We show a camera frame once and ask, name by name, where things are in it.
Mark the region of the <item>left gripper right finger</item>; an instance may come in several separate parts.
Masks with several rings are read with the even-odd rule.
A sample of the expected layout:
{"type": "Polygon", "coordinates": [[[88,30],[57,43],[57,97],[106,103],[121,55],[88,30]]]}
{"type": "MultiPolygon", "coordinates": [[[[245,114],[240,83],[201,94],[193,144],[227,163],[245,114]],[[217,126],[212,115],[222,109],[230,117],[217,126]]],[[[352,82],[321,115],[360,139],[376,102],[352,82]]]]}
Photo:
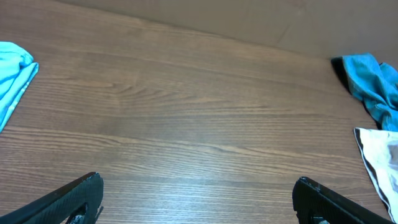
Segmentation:
{"type": "Polygon", "coordinates": [[[308,177],[296,181],[292,201],[300,224],[393,224],[308,177]]]}

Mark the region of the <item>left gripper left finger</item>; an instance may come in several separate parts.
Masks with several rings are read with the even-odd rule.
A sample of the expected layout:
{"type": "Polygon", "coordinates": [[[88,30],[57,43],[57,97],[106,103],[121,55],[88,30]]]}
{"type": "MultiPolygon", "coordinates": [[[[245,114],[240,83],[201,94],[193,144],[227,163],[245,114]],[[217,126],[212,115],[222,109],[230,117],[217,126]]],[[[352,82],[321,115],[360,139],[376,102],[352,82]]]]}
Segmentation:
{"type": "Polygon", "coordinates": [[[96,223],[103,207],[104,182],[97,172],[60,187],[1,217],[1,224],[96,223]]]}

